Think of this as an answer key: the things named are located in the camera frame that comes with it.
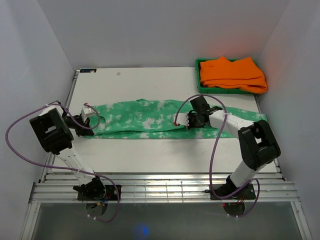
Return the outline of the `green white tie-dye trousers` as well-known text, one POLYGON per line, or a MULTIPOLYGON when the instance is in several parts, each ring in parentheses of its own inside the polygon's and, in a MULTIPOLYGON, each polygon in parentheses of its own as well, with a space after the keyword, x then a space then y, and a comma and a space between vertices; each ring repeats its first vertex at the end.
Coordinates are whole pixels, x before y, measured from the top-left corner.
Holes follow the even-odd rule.
POLYGON ((192 110, 179 100, 123 101, 95 106, 99 115, 90 117, 94 139, 214 139, 219 128, 174 126, 173 115, 192 110))

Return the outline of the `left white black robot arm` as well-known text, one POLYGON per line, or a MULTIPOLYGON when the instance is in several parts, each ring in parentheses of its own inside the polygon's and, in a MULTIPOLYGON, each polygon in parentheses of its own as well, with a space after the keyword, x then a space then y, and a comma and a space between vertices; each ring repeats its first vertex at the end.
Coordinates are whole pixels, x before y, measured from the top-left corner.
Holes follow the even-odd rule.
POLYGON ((84 105, 79 115, 72 116, 56 101, 29 122, 42 148, 61 159, 75 175, 78 185, 73 189, 89 199, 101 200, 106 196, 106 187, 100 177, 94 175, 95 172, 84 163, 72 144, 72 129, 79 137, 94 135, 93 129, 98 124, 90 126, 92 116, 98 117, 98 114, 88 104, 84 105))

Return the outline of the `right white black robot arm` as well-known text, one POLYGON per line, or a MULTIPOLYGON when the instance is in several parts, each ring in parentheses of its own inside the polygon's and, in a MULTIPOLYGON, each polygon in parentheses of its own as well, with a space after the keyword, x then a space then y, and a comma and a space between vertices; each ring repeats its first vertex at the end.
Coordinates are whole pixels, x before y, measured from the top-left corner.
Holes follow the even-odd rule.
POLYGON ((217 189, 210 185, 211 193, 218 199, 237 199, 252 182, 255 175, 281 155, 281 149, 266 120, 245 120, 228 113, 226 107, 211 107, 204 96, 190 101, 192 110, 187 114, 188 129, 217 128, 217 134, 209 165, 212 174, 214 154, 222 132, 239 141, 242 161, 217 189))

